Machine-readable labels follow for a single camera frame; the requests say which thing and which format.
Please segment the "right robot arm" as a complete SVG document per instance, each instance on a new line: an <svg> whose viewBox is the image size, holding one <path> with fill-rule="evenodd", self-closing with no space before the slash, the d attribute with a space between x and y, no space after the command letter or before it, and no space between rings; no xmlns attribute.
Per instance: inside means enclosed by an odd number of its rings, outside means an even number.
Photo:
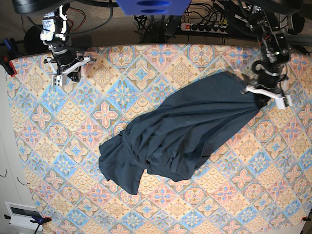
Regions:
<svg viewBox="0 0 312 234"><path fill-rule="evenodd" d="M80 81L79 67L75 64L83 61L72 47L69 36L70 26L67 22L66 11L69 9L68 0L14 0L12 1L16 13L30 17L43 15L40 39L52 53L47 58L49 65L55 63L57 70L53 77L53 84L64 86L67 79Z"/></svg>

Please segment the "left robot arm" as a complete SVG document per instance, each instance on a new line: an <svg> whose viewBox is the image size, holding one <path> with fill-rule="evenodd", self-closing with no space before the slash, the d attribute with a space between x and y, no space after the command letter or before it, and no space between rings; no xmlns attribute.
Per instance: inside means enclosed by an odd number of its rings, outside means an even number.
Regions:
<svg viewBox="0 0 312 234"><path fill-rule="evenodd" d="M291 59L291 49L287 36L280 26L276 14L290 16L301 10L302 0L246 0L246 11L242 1L238 5L246 18L248 27L257 38L262 60L252 65L252 71L257 75L254 80L246 80L244 93L254 93L260 98L272 98L278 109L292 106L291 97L284 93L282 84L287 80L284 67Z"/></svg>

